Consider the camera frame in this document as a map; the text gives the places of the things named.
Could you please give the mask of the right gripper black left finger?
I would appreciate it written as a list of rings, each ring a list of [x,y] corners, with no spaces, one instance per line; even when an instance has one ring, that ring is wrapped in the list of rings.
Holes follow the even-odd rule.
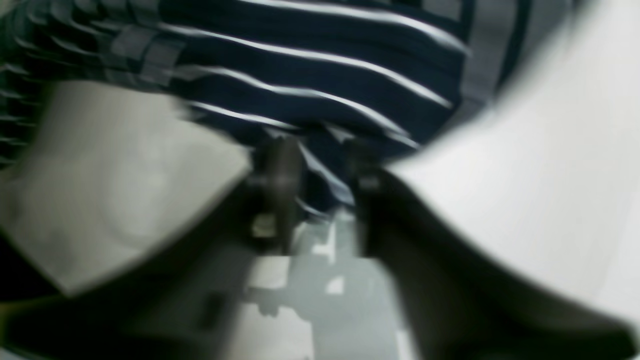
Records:
[[[254,260],[291,249],[302,177],[299,140],[273,139],[178,241],[104,285],[10,316],[4,348],[26,360],[219,358]]]

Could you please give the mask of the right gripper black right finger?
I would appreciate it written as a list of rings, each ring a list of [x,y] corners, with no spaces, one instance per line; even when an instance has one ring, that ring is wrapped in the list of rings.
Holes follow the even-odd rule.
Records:
[[[633,328],[499,265],[382,167],[347,144],[362,256],[391,276],[425,360],[631,360]]]

